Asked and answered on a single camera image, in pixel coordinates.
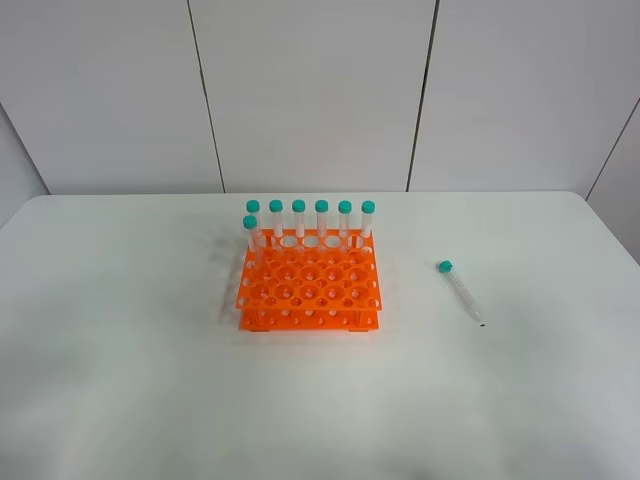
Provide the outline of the teal-capped test tube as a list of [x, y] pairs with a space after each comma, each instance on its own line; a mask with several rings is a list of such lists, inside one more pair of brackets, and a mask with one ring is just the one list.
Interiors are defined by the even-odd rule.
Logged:
[[483, 325], [480, 308], [475, 298], [462, 282], [453, 263], [449, 260], [440, 261], [437, 264], [438, 272], [445, 278], [454, 294], [458, 298], [466, 313], [478, 324]]

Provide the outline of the orange test tube rack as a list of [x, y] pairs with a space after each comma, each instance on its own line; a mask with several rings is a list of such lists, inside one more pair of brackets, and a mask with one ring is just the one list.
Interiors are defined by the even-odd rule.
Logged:
[[246, 251], [236, 297], [244, 331], [368, 332], [379, 328], [382, 295], [374, 237], [336, 229], [303, 239], [293, 228], [281, 237], [262, 230], [256, 251]]

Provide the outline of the rack tube back far-right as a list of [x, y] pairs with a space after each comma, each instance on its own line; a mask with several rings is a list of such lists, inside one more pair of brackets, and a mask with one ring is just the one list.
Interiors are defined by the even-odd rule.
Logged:
[[376, 210], [374, 201], [365, 200], [361, 204], [362, 221], [360, 236], [362, 238], [369, 238], [372, 233], [372, 218]]

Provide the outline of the rack tube second row left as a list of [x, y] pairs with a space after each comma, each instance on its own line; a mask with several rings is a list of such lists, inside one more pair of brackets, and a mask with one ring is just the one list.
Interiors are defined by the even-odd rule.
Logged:
[[253, 262], [256, 266], [262, 263], [263, 249], [261, 246], [261, 229], [258, 224], [257, 218], [248, 214], [243, 218], [243, 226], [249, 235], [248, 245], [249, 250], [253, 254]]

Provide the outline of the rack tube back far-left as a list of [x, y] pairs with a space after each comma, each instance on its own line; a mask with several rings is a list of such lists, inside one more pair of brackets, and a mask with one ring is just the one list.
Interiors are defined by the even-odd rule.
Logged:
[[257, 200], [248, 200], [246, 202], [246, 211], [247, 211], [246, 215], [252, 214], [257, 218], [259, 227], [261, 229], [261, 234], [262, 234], [262, 228], [261, 228], [261, 222], [260, 222], [260, 203]]

